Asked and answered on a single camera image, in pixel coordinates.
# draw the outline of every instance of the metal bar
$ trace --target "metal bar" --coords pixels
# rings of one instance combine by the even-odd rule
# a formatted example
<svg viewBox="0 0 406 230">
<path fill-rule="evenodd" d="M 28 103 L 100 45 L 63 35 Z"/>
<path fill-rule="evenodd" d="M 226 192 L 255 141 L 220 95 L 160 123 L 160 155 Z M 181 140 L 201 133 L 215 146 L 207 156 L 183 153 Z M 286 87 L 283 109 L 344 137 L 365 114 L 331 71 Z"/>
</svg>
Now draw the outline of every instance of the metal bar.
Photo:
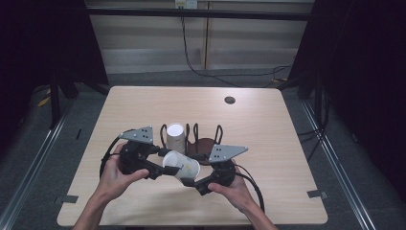
<svg viewBox="0 0 406 230">
<path fill-rule="evenodd" d="M 36 182 L 39 173 L 44 165 L 46 158 L 48 157 L 50 150 L 59 135 L 62 127 L 65 123 L 66 115 L 69 113 L 71 107 L 73 105 L 73 100 L 67 104 L 67 108 L 63 113 L 62 117 L 60 118 L 59 122 L 56 124 L 54 129 L 51 129 L 48 132 L 45 141 L 43 142 L 41 148 L 39 149 L 36 157 L 31 164 L 30 168 L 28 169 L 27 173 L 25 174 L 23 180 L 21 181 L 20 185 L 18 186 L 17 190 L 15 191 L 13 197 L 11 198 L 10 202 L 8 203 L 5 211 L 3 212 L 0 218 L 0 229 L 1 230 L 9 230 L 14 225 L 14 222 L 24 205 L 30 191 Z"/>
<path fill-rule="evenodd" d="M 160 17 L 206 17 L 206 18 L 239 18 L 262 20 L 308 21 L 312 18 L 331 18 L 331 15 L 315 15 L 296 12 L 263 12 L 263 11 L 216 11 L 216 10 L 179 10 L 179 9 L 138 9 L 119 7 L 29 7 L 29 11 L 41 13 L 86 13 L 90 15 L 121 16 L 160 16 Z"/>
<path fill-rule="evenodd" d="M 311 108 L 309 103 L 303 103 L 304 111 L 309 119 L 312 127 L 314 130 L 319 128 L 317 121 L 314 119 L 314 111 Z M 372 222 L 370 214 L 368 213 L 367 208 L 365 207 L 364 203 L 362 202 L 361 198 L 359 197 L 358 193 L 355 191 L 352 183 L 347 176 L 346 171 L 344 170 L 343 165 L 341 165 L 340 159 L 338 158 L 334 148 L 332 147 L 331 143 L 329 142 L 326 134 L 321 135 L 320 132 L 317 133 L 317 137 L 321 140 L 323 150 L 325 151 L 326 157 L 337 176 L 337 179 L 343 189 L 347 200 L 350 203 L 352 211 L 354 212 L 355 216 L 357 217 L 362 229 L 364 230 L 375 230 L 375 226 Z"/>
</svg>

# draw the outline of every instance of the paper cup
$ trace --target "paper cup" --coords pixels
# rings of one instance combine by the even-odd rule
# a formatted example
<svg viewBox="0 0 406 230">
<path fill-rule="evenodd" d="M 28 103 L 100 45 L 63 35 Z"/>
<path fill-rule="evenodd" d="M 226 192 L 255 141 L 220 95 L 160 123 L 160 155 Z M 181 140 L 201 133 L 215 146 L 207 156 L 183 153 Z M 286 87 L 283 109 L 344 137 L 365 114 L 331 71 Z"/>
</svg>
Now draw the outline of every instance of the paper cup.
<svg viewBox="0 0 406 230">
<path fill-rule="evenodd" d="M 167 148 L 185 154 L 185 129 L 179 123 L 172 123 L 167 128 Z"/>
<path fill-rule="evenodd" d="M 175 175 L 177 179 L 189 178 L 195 180 L 200 172 L 200 165 L 196 160 L 189 158 L 175 150 L 168 152 L 162 166 L 172 166 L 180 168 L 178 173 Z"/>
</svg>

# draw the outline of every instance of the forearm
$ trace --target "forearm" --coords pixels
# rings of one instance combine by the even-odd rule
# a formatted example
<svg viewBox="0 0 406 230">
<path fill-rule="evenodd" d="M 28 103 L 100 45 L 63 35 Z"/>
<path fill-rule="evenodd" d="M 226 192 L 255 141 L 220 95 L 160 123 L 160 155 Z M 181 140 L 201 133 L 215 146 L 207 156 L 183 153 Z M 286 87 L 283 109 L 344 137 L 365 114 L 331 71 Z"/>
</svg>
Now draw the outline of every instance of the forearm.
<svg viewBox="0 0 406 230">
<path fill-rule="evenodd" d="M 99 196 L 93 195 L 90 197 L 73 229 L 98 229 L 107 203 L 106 200 L 103 200 Z"/>
<path fill-rule="evenodd" d="M 257 203 L 252 202 L 240 210 L 253 224 L 256 230 L 278 230 L 272 221 L 262 212 Z"/>
</svg>

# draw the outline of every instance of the light wood table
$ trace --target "light wood table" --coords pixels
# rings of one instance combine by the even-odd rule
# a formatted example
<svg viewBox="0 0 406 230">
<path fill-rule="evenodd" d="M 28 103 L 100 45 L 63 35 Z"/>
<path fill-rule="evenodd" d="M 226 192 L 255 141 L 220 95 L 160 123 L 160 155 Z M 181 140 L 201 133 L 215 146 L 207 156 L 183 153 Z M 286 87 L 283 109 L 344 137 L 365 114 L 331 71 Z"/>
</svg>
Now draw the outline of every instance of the light wood table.
<svg viewBox="0 0 406 230">
<path fill-rule="evenodd" d="M 225 103 L 228 96 L 236 102 Z M 248 147 L 235 159 L 256 180 L 266 215 L 276 224 L 327 221 L 322 200 L 307 195 L 317 187 L 279 90 L 116 86 L 110 90 L 68 193 L 79 199 L 74 204 L 63 204 L 57 222 L 63 226 L 75 224 L 98 185 L 104 153 L 122 131 L 151 125 L 154 145 L 162 147 L 159 130 L 162 124 L 170 123 L 198 123 L 200 138 L 214 138 L 216 126 L 222 125 L 221 144 Z M 148 159 L 162 163 L 157 155 Z M 212 170 L 202 167 L 197 179 Z M 247 185 L 258 201 L 249 182 Z M 247 218 L 224 196 L 202 196 L 167 175 L 130 185 L 107 205 L 101 220 L 101 225 L 125 226 L 244 224 L 249 224 Z"/>
</svg>

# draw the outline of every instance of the gray carpet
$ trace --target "gray carpet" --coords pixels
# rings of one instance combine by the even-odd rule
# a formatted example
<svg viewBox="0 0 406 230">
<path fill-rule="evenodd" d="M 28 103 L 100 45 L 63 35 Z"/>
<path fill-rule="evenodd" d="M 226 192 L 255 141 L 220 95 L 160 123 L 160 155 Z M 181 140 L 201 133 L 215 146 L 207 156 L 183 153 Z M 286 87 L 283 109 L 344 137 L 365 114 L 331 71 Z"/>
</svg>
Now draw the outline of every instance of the gray carpet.
<svg viewBox="0 0 406 230">
<path fill-rule="evenodd" d="M 259 74 L 270 71 L 234 70 L 227 73 Z M 213 71 L 210 73 L 223 74 L 225 72 Z M 281 71 L 276 78 L 285 78 L 287 73 L 288 70 Z M 273 76 L 220 78 L 224 81 L 216 78 L 200 77 L 191 71 L 109 76 L 111 85 L 212 87 L 263 87 L 270 82 Z M 269 87 L 277 85 L 278 83 L 272 83 Z M 66 118 L 65 125 L 56 139 L 38 179 L 30 190 L 29 196 L 12 229 L 63 229 L 56 223 L 56 217 L 61 205 L 54 204 L 54 201 L 57 196 L 67 194 L 105 100 L 105 96 L 86 86 L 78 85 L 78 88 L 80 91 L 79 96 L 74 100 L 74 105 Z M 297 132 L 310 131 L 311 125 L 305 116 L 302 101 L 296 96 L 296 91 L 297 88 L 289 88 L 282 91 L 282 94 Z M 30 113 L 15 135 L 14 141 L 8 149 L 7 157 L 0 163 L 0 173 L 2 174 L 0 178 L 0 211 L 2 213 L 47 135 L 51 121 L 50 105 L 35 106 L 42 98 L 42 95 L 41 93 L 33 95 Z M 63 99 L 63 96 L 61 100 L 63 107 L 66 105 L 66 100 Z M 327 125 L 327 136 L 336 149 L 352 184 L 368 208 L 376 229 L 405 229 L 405 204 L 400 201 L 397 193 L 386 178 L 371 163 L 362 146 L 353 141 L 351 135 L 351 132 L 346 128 L 343 121 L 335 115 L 332 108 Z M 304 142 L 304 154 L 309 155 L 316 142 L 316 137 Z M 328 193 L 328 198 L 324 199 L 328 222 L 323 225 L 280 225 L 280 229 L 362 229 L 322 148 L 316 149 L 309 166 L 318 188 Z M 123 228 L 102 227 L 101 229 Z"/>
</svg>

